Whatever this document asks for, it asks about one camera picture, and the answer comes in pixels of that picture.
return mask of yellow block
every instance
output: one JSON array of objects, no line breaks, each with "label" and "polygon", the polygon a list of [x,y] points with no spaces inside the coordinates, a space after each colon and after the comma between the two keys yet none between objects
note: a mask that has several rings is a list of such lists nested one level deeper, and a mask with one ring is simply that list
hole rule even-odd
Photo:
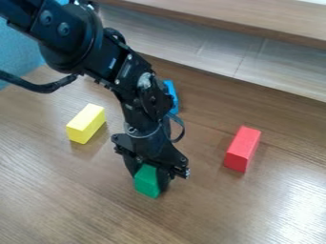
[{"label": "yellow block", "polygon": [[68,138],[71,141],[85,144],[105,121],[104,108],[90,103],[68,123]]}]

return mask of red block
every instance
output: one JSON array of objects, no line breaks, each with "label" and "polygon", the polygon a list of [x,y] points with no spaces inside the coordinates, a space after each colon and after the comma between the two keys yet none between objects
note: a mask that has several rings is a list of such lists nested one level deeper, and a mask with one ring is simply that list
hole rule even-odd
[{"label": "red block", "polygon": [[241,126],[226,152],[224,166],[245,173],[258,146],[261,132]]}]

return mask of green block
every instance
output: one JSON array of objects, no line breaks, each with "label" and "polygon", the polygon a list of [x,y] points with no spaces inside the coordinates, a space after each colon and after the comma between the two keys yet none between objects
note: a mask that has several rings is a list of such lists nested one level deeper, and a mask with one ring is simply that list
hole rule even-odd
[{"label": "green block", "polygon": [[157,198],[160,191],[157,183],[156,168],[143,164],[134,176],[134,187],[139,193],[143,193],[150,198]]}]

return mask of screw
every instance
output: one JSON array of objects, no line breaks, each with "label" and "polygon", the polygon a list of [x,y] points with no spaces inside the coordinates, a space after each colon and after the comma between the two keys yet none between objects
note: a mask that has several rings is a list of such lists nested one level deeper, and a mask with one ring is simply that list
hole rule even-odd
[{"label": "screw", "polygon": [[49,26],[52,23],[53,15],[49,10],[42,11],[40,15],[40,22],[43,26]]},{"label": "screw", "polygon": [[62,37],[67,36],[70,34],[70,32],[71,32],[71,28],[66,22],[62,22],[58,26],[58,33],[60,36],[62,36]]},{"label": "screw", "polygon": [[190,174],[191,174],[190,169],[187,169],[185,174],[187,179],[189,178]]},{"label": "screw", "polygon": [[152,103],[152,105],[155,105],[155,103],[156,103],[156,98],[155,98],[154,96],[152,96],[152,97],[150,98],[150,102]]},{"label": "screw", "polygon": [[134,127],[129,127],[128,128],[129,133],[134,133],[135,131],[136,131],[136,128],[134,128]]},{"label": "screw", "polygon": [[150,79],[151,79],[151,74],[148,72],[144,72],[138,80],[137,87],[145,90],[150,88],[152,86]]},{"label": "screw", "polygon": [[135,99],[133,100],[133,104],[134,104],[134,106],[137,107],[137,108],[139,108],[139,107],[141,106],[141,104],[140,104],[140,100],[139,100],[138,98],[135,98]]}]

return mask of blue object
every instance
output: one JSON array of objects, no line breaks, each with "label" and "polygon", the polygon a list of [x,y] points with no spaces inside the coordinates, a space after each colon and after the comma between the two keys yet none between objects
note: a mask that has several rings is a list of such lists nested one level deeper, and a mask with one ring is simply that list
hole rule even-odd
[{"label": "blue object", "polygon": [[[67,4],[68,0],[58,0]],[[28,36],[7,26],[0,17],[0,69],[16,75],[24,75],[44,64],[37,43]],[[8,85],[0,80],[0,91]]]},{"label": "blue object", "polygon": [[170,110],[170,113],[178,114],[179,113],[179,99],[177,98],[173,81],[165,80],[165,81],[163,81],[163,83],[168,87],[169,94],[173,97],[173,108]]}]

